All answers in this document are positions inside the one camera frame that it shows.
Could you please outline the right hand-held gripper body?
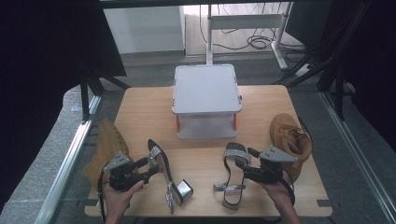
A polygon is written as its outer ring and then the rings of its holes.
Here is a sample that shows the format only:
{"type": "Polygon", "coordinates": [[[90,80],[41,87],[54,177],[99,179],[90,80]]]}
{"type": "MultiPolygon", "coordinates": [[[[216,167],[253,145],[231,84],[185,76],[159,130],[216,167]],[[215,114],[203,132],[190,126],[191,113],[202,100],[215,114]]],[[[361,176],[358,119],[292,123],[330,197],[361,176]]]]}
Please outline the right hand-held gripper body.
{"type": "Polygon", "coordinates": [[[257,159],[260,160],[260,167],[249,166],[246,178],[264,184],[276,183],[283,177],[283,162],[296,162],[299,160],[274,146],[269,146],[264,151],[261,151],[260,157],[257,159]]]}

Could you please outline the black metal stand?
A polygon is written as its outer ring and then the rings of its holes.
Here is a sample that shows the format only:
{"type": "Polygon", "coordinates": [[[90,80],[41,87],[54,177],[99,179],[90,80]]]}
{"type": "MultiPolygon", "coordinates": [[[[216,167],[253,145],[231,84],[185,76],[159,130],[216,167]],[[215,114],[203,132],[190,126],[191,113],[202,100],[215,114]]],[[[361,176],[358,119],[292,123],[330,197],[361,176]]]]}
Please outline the black metal stand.
{"type": "Polygon", "coordinates": [[[98,97],[102,96],[105,91],[105,88],[101,83],[100,78],[103,78],[124,90],[130,88],[130,85],[104,72],[91,70],[85,63],[81,63],[79,68],[81,72],[79,86],[81,92],[82,123],[85,124],[92,115],[89,106],[88,89],[91,89],[93,95],[98,97]]]}
{"type": "Polygon", "coordinates": [[[355,28],[355,14],[360,14],[358,8],[342,8],[340,0],[305,0],[310,12],[306,12],[307,20],[318,23],[319,28],[309,28],[307,34],[320,33],[319,42],[315,46],[303,50],[304,57],[297,62],[275,84],[295,87],[309,78],[320,75],[317,82],[319,91],[329,91],[335,85],[335,112],[343,119],[342,99],[344,94],[344,76],[341,72],[341,57],[347,47],[355,28]],[[306,63],[312,68],[304,75],[297,77],[296,72],[306,63]]]}

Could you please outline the black high-heel sandal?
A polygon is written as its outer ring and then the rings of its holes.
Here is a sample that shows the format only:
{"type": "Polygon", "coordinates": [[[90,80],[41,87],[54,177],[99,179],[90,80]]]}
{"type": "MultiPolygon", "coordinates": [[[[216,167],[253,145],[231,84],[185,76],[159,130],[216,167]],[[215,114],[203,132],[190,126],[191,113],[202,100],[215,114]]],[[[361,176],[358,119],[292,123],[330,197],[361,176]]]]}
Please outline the black high-heel sandal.
{"type": "Polygon", "coordinates": [[[152,164],[158,164],[159,169],[164,173],[166,181],[165,200],[170,213],[175,212],[175,205],[182,205],[193,194],[192,186],[183,179],[176,184],[171,173],[170,163],[164,150],[152,139],[148,140],[149,158],[152,164]]]}
{"type": "Polygon", "coordinates": [[[228,178],[223,183],[213,185],[215,192],[223,193],[222,205],[232,210],[239,209],[242,193],[246,188],[244,172],[236,165],[237,161],[241,161],[243,165],[250,165],[251,156],[243,145],[231,142],[227,145],[223,154],[223,164],[228,178]]]}

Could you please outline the person's left hand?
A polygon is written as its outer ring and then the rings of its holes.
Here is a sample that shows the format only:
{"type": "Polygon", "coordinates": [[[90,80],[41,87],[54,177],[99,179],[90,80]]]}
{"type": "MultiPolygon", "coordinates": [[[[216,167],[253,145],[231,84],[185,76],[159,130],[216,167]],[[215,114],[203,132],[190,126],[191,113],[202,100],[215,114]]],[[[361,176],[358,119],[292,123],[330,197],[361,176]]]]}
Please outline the person's left hand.
{"type": "Polygon", "coordinates": [[[129,207],[133,195],[143,188],[144,182],[139,181],[125,192],[118,192],[108,184],[103,186],[103,195],[106,203],[106,217],[121,217],[129,207]]]}

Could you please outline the black curtain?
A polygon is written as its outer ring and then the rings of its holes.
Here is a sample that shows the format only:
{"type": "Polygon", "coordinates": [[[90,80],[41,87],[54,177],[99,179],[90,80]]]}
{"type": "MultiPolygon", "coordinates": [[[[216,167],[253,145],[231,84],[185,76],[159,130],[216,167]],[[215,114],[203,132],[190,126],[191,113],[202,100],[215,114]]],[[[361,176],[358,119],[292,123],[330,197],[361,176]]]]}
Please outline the black curtain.
{"type": "Polygon", "coordinates": [[[352,103],[396,151],[396,0],[340,0],[358,8],[355,28],[341,57],[352,103]]]}
{"type": "Polygon", "coordinates": [[[83,76],[124,75],[100,0],[0,0],[0,212],[83,76]]]}

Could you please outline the person's right hand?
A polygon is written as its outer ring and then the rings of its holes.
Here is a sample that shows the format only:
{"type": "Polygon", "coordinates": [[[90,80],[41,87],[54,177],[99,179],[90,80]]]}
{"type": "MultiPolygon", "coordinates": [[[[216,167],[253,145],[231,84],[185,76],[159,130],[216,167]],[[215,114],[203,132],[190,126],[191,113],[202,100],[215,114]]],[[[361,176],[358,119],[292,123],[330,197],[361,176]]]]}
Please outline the person's right hand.
{"type": "Polygon", "coordinates": [[[279,212],[285,212],[293,208],[289,191],[280,181],[273,184],[262,184],[262,187],[279,212]]]}

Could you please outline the white desk frame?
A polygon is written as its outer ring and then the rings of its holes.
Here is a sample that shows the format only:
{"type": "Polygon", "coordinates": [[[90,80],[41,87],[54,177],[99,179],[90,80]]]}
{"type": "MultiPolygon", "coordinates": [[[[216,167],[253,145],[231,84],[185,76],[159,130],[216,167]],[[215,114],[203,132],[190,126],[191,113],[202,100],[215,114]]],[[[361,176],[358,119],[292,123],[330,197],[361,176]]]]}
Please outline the white desk frame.
{"type": "Polygon", "coordinates": [[[280,41],[285,32],[286,24],[290,14],[292,2],[288,2],[282,14],[253,14],[253,15],[225,15],[213,16],[212,6],[208,6],[207,15],[207,44],[206,63],[213,63],[212,31],[221,29],[256,29],[276,28],[276,38],[271,43],[271,48],[281,70],[288,70],[287,63],[280,51],[280,41]]]}

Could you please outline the white power strip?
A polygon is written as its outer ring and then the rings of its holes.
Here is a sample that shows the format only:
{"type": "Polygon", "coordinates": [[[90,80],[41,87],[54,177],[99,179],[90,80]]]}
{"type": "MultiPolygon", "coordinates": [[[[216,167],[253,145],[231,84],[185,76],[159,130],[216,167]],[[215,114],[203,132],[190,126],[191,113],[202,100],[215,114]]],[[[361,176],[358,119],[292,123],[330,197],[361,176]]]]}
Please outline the white power strip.
{"type": "Polygon", "coordinates": [[[300,77],[302,75],[304,75],[305,73],[307,73],[310,69],[312,68],[312,66],[309,63],[306,63],[305,65],[303,65],[297,72],[296,72],[296,76],[300,77]]]}

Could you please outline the tan suede boot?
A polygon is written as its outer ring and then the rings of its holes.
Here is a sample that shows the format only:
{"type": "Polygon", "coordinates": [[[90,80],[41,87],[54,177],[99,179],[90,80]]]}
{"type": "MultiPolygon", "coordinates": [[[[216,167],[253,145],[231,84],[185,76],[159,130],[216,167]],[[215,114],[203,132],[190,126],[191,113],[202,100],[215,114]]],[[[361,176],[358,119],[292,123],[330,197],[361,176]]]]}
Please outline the tan suede boot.
{"type": "Polygon", "coordinates": [[[295,182],[313,149],[308,132],[301,128],[291,115],[277,114],[270,125],[270,138],[276,148],[298,159],[297,162],[282,163],[291,181],[295,182]]]}
{"type": "Polygon", "coordinates": [[[129,148],[123,136],[111,120],[102,119],[98,126],[96,149],[82,171],[94,189],[97,189],[98,179],[104,166],[119,152],[129,156],[129,148]]]}

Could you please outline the white two-tier shoe rack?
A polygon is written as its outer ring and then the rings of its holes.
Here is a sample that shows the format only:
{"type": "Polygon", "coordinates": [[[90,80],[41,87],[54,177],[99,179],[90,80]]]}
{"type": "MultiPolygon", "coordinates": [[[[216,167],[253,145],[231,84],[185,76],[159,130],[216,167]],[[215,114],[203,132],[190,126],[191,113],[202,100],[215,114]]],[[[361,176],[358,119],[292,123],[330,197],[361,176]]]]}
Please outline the white two-tier shoe rack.
{"type": "Polygon", "coordinates": [[[182,65],[175,70],[172,112],[182,140],[236,137],[236,115],[242,110],[231,64],[182,65]]]}

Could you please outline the white cabinet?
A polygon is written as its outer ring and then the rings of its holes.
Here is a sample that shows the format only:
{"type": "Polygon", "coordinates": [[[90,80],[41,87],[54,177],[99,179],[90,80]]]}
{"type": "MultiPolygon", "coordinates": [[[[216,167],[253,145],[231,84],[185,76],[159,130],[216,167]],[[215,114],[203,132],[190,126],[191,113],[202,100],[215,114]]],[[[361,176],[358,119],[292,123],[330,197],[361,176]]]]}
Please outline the white cabinet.
{"type": "Polygon", "coordinates": [[[121,54],[185,49],[182,7],[105,9],[121,54]]]}

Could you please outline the aluminium floor rail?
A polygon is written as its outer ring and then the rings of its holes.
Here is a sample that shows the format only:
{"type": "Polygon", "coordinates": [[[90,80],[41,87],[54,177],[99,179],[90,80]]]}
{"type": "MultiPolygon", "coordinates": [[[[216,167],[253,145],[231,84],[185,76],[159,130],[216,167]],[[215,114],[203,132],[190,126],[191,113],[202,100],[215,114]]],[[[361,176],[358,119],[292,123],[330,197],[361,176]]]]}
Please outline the aluminium floor rail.
{"type": "Polygon", "coordinates": [[[334,102],[332,101],[330,94],[327,92],[320,92],[319,97],[323,104],[325,104],[325,107],[327,108],[333,123],[344,139],[351,156],[357,163],[361,174],[368,184],[368,187],[374,194],[375,199],[377,200],[389,224],[396,224],[396,202],[394,202],[390,197],[389,192],[386,190],[385,186],[382,184],[372,166],[364,156],[363,152],[361,151],[361,147],[359,146],[352,132],[349,130],[347,124],[341,120],[335,112],[334,102]]]}
{"type": "Polygon", "coordinates": [[[92,126],[94,114],[101,103],[100,96],[93,96],[88,107],[88,118],[82,121],[75,133],[73,141],[65,154],[60,169],[52,183],[49,193],[43,202],[43,205],[35,219],[34,224],[50,224],[50,221],[56,211],[59,201],[64,193],[64,188],[68,178],[73,170],[78,154],[82,148],[89,129],[92,126]]]}

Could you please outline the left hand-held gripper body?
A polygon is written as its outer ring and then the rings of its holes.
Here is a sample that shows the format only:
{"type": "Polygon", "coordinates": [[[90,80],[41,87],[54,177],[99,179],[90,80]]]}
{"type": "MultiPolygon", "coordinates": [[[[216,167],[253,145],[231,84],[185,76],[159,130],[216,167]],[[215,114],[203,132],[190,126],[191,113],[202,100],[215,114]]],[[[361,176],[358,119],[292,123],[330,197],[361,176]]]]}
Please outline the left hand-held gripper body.
{"type": "Polygon", "coordinates": [[[136,163],[122,152],[104,167],[105,172],[110,172],[109,185],[111,188],[125,192],[140,181],[136,169],[136,163]]]}

